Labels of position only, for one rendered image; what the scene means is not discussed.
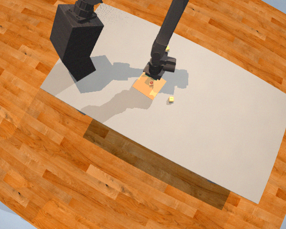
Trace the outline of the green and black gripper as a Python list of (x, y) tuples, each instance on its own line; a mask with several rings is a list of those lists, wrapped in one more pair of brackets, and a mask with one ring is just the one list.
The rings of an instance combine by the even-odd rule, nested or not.
[(157, 79), (160, 80), (161, 77), (162, 77), (162, 75), (163, 75), (164, 72), (165, 72), (165, 71), (162, 71), (162, 70), (161, 70), (161, 72), (159, 73), (159, 71), (160, 71), (160, 69), (157, 70), (157, 71), (151, 70), (150, 67), (149, 67), (149, 62), (147, 63), (147, 65), (146, 65), (145, 68), (143, 69), (143, 72), (145, 72), (145, 75), (147, 75), (147, 76), (153, 78), (153, 79), (156, 80), (156, 81), (157, 81)]

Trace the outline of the orange flat mat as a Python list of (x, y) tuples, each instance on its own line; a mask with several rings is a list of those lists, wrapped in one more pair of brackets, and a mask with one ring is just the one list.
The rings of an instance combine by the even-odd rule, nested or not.
[(164, 86), (166, 81), (162, 78), (157, 81), (154, 80), (154, 86), (149, 86), (149, 81), (153, 80), (150, 79), (150, 77), (148, 77), (147, 75), (145, 75), (145, 72), (143, 72), (142, 75), (139, 77), (139, 79), (135, 82), (133, 87), (138, 91), (140, 91), (141, 93), (143, 93), (144, 95), (146, 95), (147, 97), (149, 97), (151, 100), (153, 100), (159, 93), (161, 88)]

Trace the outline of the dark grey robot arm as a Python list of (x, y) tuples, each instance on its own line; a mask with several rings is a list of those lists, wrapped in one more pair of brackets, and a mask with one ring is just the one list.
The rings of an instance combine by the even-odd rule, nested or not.
[[(161, 70), (167, 72), (175, 71), (176, 59), (169, 57), (166, 48), (170, 38), (185, 10), (189, 0), (173, 0), (167, 15), (162, 23), (159, 33), (153, 42), (151, 50), (151, 59), (149, 67), (153, 71)], [(66, 13), (77, 23), (95, 19), (97, 14), (94, 11), (94, 5), (103, 3), (102, 0), (78, 0), (74, 7), (68, 8)]]

